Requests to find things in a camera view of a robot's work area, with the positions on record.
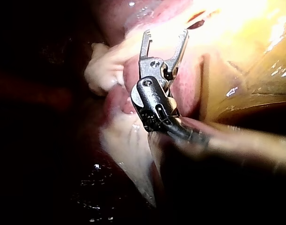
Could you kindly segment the right arm instrument jaw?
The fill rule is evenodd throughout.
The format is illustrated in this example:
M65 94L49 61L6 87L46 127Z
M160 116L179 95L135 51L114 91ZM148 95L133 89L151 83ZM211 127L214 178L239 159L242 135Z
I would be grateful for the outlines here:
M148 58L148 52L149 52L149 47L150 47L151 42L152 42L151 31L146 30L143 33L139 60L144 60L144 59Z
M187 43L188 43L188 30L184 29L179 35L179 40L178 40L173 57L164 61L165 67L164 67L163 72L165 74L176 74L177 73L177 70L182 61Z

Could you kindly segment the right arm instrument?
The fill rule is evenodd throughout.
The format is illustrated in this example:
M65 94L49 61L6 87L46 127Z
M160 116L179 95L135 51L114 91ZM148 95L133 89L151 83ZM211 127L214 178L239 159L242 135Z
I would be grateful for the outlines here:
M208 144L209 136L180 121L177 103L170 95L179 60L146 58L139 60L139 80L131 91L132 104L144 129L159 132L191 144Z

